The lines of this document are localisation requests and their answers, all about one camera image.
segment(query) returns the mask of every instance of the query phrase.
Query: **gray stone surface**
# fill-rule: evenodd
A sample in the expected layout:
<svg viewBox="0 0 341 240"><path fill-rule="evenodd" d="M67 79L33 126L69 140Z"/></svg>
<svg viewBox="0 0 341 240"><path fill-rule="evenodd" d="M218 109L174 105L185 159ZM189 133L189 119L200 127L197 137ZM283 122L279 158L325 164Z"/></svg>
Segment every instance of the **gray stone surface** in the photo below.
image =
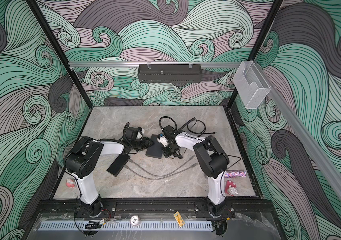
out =
<svg viewBox="0 0 341 240"><path fill-rule="evenodd" d="M144 136L150 137L152 134L161 132L158 120L162 116L172 117L178 127L193 117L205 122L206 132L216 132L214 136L224 151L229 155L240 157L239 149L222 106L96 107L86 123L82 136L95 139L118 139L122 136L125 123L130 122L131 127L144 128ZM163 119L163 127L168 124L173 125L170 120ZM200 132L202 129L202 124L198 122L192 130ZM136 155L131 155L131 159L152 174L165 175L183 164L191 156L194 156L194 152L186 150L182 160L165 158L164 156L162 159L157 159L145 156L144 150ZM208 180L199 166L162 180L143 179L125 168L117 177L114 177L107 172L107 168L116 157L117 155L101 156L93 171L96 188L101 197L204 197L208 194ZM234 157L229 157L229 159L230 165L237 161ZM194 157L182 169L196 162L197 159ZM151 177L131 162L128 162L127 166L141 175ZM230 168L230 170L235 169L245 170L242 160ZM68 178L70 176L65 173L54 196L55 199L73 199L79 194L77 188L68 188L65 185ZM255 195L248 177L238 177L233 180L237 185L238 196Z"/></svg>

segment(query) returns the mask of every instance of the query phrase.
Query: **gray cable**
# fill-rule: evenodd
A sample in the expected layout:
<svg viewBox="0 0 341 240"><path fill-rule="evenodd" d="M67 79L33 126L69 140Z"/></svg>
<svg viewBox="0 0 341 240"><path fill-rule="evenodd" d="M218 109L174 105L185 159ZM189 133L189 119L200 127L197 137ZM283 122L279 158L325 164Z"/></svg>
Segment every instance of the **gray cable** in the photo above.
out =
<svg viewBox="0 0 341 240"><path fill-rule="evenodd" d="M186 168L186 169L184 169L184 170L181 170L181 171L179 171L179 172L175 172L175 173L173 173L173 174L171 174L171 175L168 175L168 176L166 176L166 177L160 177L160 178L149 178L149 177L144 177L144 176L142 176L142 175L136 173L134 170L131 170L128 166L124 165L124 167L125 167L126 169L129 169L131 172L133 172L134 174L136 174L136 175L139 176L139 177L142 177L142 178L145 178L145 179L148 179L148 180L160 180L160 179L164 179L164 178L167 178L167 177L170 177L170 176L173 176L173 175L182 173L183 171L186 171L186 170L188 170L188 169L190 169L190 168L193 168L193 167L195 167L195 166L197 166L197 165L198 165L198 163L195 163L195 164L193 164L192 166L190 166L190 167L188 167L188 168Z"/></svg>
<svg viewBox="0 0 341 240"><path fill-rule="evenodd" d="M135 163L132 159L129 159L128 161L130 161L131 163L135 164L136 166L138 166L141 170L143 170L144 172L148 173L151 176L154 177L166 177L168 175L171 175L172 173L174 173L175 171L179 170L180 168L182 168L185 164L187 164L190 160L192 160L194 158L194 156L191 156L190 159L188 159L188 161L186 161L185 163L183 163L181 166L179 166L178 168L176 168L175 170L173 170L172 172L165 174L165 175L154 175L150 172L148 172L147 170L145 170L144 168L142 168L139 164Z"/></svg>

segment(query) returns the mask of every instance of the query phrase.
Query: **yellow card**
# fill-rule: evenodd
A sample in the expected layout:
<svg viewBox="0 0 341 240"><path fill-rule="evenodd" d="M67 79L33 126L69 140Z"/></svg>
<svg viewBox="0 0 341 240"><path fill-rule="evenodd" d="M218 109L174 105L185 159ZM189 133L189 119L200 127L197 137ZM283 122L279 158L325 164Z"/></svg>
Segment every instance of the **yellow card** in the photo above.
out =
<svg viewBox="0 0 341 240"><path fill-rule="evenodd" d="M176 218L176 221L180 227L184 226L184 224L185 224L184 219L178 211L175 214L173 214L173 216L174 216L174 218Z"/></svg>

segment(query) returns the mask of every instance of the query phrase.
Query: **patterned wallpaper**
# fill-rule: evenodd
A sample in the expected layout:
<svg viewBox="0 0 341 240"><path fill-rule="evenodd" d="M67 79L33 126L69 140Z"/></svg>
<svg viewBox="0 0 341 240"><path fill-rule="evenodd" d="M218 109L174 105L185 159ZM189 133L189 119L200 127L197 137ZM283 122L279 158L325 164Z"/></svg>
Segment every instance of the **patterned wallpaper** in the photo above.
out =
<svg viewBox="0 0 341 240"><path fill-rule="evenodd" d="M278 12L257 61L341 173L341 0ZM341 239L341 201L269 96L234 118L288 239Z"/></svg>
<svg viewBox="0 0 341 240"><path fill-rule="evenodd" d="M70 61L246 60L273 0L38 0ZM300 0L289 0L290 5ZM137 68L77 68L96 106L226 105L236 69L139 83Z"/></svg>
<svg viewBox="0 0 341 240"><path fill-rule="evenodd" d="M23 236L88 112L26 2L0 0L0 239Z"/></svg>

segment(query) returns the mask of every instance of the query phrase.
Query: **pink glitter object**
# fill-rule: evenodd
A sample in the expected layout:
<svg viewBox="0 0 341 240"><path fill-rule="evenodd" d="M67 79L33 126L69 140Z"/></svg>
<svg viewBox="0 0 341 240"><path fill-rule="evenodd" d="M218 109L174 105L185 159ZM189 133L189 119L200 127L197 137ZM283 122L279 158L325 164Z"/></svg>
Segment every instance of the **pink glitter object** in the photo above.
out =
<svg viewBox="0 0 341 240"><path fill-rule="evenodd" d="M225 171L224 178L229 177L246 177L247 172L245 170L227 170Z"/></svg>

